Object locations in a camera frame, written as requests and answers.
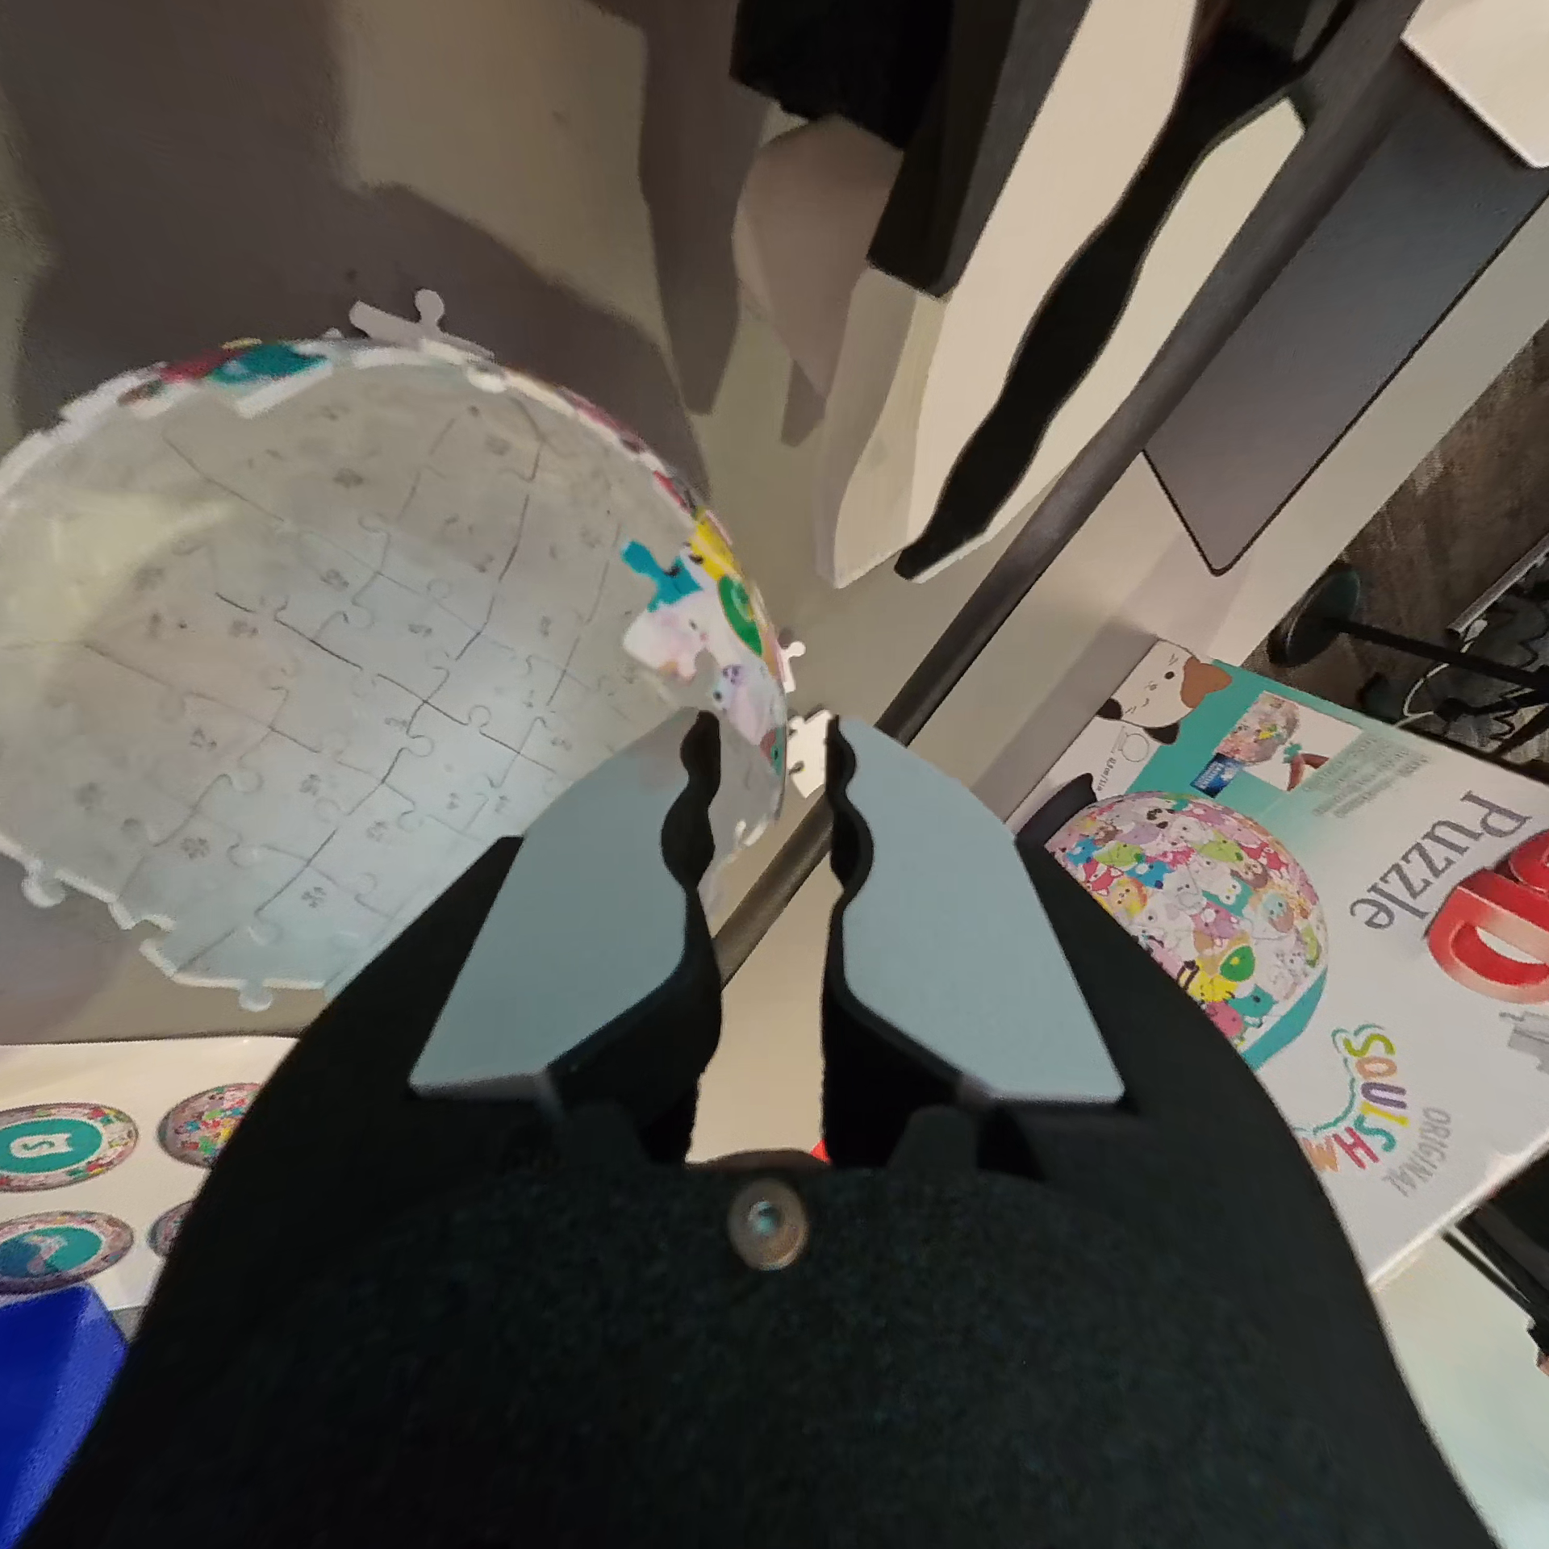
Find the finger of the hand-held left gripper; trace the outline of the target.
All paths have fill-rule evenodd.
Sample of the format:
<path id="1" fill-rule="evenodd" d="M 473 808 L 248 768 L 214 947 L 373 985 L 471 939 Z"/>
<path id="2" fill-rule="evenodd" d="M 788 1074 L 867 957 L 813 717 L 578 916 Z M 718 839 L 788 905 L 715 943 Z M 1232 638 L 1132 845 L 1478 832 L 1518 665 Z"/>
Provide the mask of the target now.
<path id="1" fill-rule="evenodd" d="M 888 191 L 825 408 L 825 579 L 917 540 L 1037 308 L 1177 105 L 1197 2 L 1016 2 Z"/>
<path id="2" fill-rule="evenodd" d="M 1103 229 L 1058 276 L 1006 383 L 894 570 L 925 583 L 1029 508 L 1135 395 L 1305 134 L 1286 93 L 1232 109 L 1202 148 L 1183 104 Z"/>

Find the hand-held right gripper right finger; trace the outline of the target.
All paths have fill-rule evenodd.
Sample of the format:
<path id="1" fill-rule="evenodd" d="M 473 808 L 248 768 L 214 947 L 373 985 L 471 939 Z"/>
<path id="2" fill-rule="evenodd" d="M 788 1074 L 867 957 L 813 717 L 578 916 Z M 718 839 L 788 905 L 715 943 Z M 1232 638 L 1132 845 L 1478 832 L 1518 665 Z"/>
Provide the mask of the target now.
<path id="1" fill-rule="evenodd" d="M 884 1168 L 920 1113 L 1106 1113 L 1124 1082 L 1008 831 L 862 719 L 825 742 L 841 899 L 823 969 L 823 1147 Z"/>

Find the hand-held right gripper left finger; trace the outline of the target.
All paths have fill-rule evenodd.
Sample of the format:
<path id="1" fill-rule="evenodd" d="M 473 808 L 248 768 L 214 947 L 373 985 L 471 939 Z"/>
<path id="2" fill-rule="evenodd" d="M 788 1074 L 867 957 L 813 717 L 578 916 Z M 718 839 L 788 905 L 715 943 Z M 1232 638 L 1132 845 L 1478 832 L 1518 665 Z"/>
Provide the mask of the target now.
<path id="1" fill-rule="evenodd" d="M 535 820 L 410 1069 L 417 1097 L 551 1119 L 610 1106 L 650 1159 L 686 1163 L 724 1019 L 701 899 L 718 753 L 718 719 L 678 712 Z"/>

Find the colourful puzzle ball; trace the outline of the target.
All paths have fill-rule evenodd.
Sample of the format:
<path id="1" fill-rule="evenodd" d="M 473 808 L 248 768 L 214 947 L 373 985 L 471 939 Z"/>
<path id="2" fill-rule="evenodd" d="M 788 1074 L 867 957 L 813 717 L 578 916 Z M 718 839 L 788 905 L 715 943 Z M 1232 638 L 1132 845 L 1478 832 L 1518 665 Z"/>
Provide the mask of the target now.
<path id="1" fill-rule="evenodd" d="M 3 455 L 3 856 L 253 1011 L 678 712 L 718 728 L 704 895 L 786 807 L 788 652 L 717 513 L 414 308 L 124 372 Z"/>

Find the teal puzzle box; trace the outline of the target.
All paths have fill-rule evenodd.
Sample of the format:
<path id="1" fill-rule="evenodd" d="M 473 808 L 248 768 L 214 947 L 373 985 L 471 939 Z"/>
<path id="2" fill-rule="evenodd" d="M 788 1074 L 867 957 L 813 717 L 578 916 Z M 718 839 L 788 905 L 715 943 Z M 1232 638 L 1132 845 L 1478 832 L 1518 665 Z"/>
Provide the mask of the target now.
<path id="1" fill-rule="evenodd" d="M 1546 785 L 1166 641 L 1016 807 L 1382 1283 L 1546 1151 Z"/>

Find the folded puzzle instruction leaflet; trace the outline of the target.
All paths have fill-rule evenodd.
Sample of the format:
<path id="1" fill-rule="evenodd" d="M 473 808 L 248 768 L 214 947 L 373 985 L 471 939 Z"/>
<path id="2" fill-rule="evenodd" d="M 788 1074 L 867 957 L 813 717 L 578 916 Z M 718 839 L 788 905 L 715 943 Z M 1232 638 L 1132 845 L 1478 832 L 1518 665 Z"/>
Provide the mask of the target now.
<path id="1" fill-rule="evenodd" d="M 3 1298 L 149 1301 L 176 1232 L 296 1036 L 3 1051 Z"/>

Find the black floor stand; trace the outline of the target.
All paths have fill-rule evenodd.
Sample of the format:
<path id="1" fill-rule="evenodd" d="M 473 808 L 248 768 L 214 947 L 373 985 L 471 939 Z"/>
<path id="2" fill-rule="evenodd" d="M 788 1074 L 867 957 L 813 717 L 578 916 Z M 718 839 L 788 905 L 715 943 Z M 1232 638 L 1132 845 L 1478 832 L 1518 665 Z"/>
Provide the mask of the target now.
<path id="1" fill-rule="evenodd" d="M 1518 690 L 1518 698 L 1527 710 L 1546 710 L 1546 670 L 1501 665 L 1478 652 L 1382 631 L 1364 621 L 1359 608 L 1361 579 L 1356 570 L 1347 565 L 1328 570 L 1268 634 L 1265 652 L 1270 665 L 1277 670 L 1301 670 L 1324 656 L 1338 641 L 1356 641 L 1435 670 L 1459 670 L 1506 686 Z"/>

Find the blue plastic bin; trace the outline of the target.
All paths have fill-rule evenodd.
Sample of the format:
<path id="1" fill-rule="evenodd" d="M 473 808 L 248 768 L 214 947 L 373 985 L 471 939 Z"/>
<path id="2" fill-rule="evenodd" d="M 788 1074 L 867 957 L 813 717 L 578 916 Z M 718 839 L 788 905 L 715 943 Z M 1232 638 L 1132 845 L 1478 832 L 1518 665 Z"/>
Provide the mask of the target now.
<path id="1" fill-rule="evenodd" d="M 127 1359 L 127 1338 L 90 1285 L 3 1308 L 3 1547 L 16 1547 Z"/>

